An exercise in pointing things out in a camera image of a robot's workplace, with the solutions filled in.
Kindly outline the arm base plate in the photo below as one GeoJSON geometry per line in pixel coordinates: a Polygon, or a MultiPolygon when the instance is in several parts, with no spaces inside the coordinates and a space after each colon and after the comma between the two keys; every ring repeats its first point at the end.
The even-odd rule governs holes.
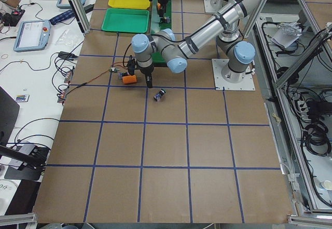
{"type": "Polygon", "coordinates": [[[252,71],[249,65],[245,72],[235,73],[228,65],[228,59],[212,59],[216,90],[255,91],[252,71]]]}
{"type": "Polygon", "coordinates": [[[203,0],[204,2],[204,11],[206,14],[213,14],[220,9],[219,0],[203,0]]]}

